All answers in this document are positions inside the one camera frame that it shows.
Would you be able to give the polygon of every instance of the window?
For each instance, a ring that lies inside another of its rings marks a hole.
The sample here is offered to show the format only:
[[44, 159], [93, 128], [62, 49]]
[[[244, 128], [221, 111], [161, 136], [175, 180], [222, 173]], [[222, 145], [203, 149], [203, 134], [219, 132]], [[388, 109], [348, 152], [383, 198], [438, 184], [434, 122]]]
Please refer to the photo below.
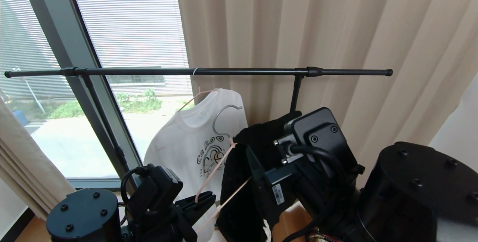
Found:
[[109, 76], [109, 82], [112, 85], [121, 83], [164, 83], [164, 77], [162, 75], [111, 75]]
[[[30, 1], [0, 0], [0, 8], [1, 70], [60, 68]], [[0, 88], [7, 106], [65, 177], [118, 177], [64, 77], [0, 75]]]
[[[77, 0], [102, 67], [188, 68], [178, 0]], [[192, 98], [188, 76], [108, 77], [140, 158]]]

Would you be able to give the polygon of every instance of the white wall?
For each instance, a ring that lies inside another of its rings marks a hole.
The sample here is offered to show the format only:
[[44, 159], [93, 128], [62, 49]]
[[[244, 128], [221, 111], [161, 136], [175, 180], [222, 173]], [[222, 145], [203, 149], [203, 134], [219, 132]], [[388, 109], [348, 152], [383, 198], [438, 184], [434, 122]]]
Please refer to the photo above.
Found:
[[478, 75], [429, 146], [478, 172]]
[[0, 239], [26, 209], [25, 203], [0, 179]]

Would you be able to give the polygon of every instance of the clothes rack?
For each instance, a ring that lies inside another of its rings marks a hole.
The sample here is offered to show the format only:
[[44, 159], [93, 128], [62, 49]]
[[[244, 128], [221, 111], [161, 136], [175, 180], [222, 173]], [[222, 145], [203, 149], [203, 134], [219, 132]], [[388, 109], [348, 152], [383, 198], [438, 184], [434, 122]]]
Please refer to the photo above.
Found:
[[[111, 68], [78, 68], [66, 67], [55, 70], [31, 70], [31, 71], [5, 71], [5, 77], [35, 77], [35, 76], [56, 76], [81, 77], [88, 88], [93, 104], [99, 113], [99, 117], [106, 129], [116, 155], [120, 159], [123, 168], [130, 170], [126, 164], [124, 153], [116, 140], [111, 125], [109, 124], [104, 109], [101, 106], [99, 97], [91, 82], [92, 75], [193, 75], [194, 68], [149, 68], [149, 67], [111, 67]], [[305, 77], [319, 77], [323, 75], [375, 75], [391, 76], [391, 69], [324, 69], [320, 67], [304, 68], [198, 68], [194, 75], [281, 75], [294, 76], [294, 90], [290, 111], [295, 111], [302, 79]]]

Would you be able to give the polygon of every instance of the building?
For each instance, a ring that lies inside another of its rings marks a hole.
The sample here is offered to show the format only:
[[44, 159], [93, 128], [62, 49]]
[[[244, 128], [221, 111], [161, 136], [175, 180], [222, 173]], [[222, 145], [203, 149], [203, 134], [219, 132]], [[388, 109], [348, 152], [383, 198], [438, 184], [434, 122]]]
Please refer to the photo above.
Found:
[[[102, 67], [187, 68], [177, 0], [77, 0]], [[29, 0], [0, 0], [0, 70], [58, 69]], [[27, 77], [38, 99], [74, 99], [64, 77]], [[188, 76], [108, 77], [114, 93], [191, 94]], [[7, 99], [33, 99], [21, 78], [0, 77]]]

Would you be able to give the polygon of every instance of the curtain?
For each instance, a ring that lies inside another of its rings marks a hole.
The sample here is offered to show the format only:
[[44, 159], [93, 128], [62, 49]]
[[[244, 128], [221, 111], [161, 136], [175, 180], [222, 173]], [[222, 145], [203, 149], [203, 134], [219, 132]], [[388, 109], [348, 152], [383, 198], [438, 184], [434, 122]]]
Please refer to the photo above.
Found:
[[75, 191], [1, 98], [0, 179], [43, 220]]
[[[297, 109], [331, 109], [363, 186], [381, 149], [428, 145], [478, 71], [478, 0], [179, 0], [189, 66], [394, 70], [309, 77]], [[197, 77], [242, 96], [249, 124], [288, 112], [293, 77]]]

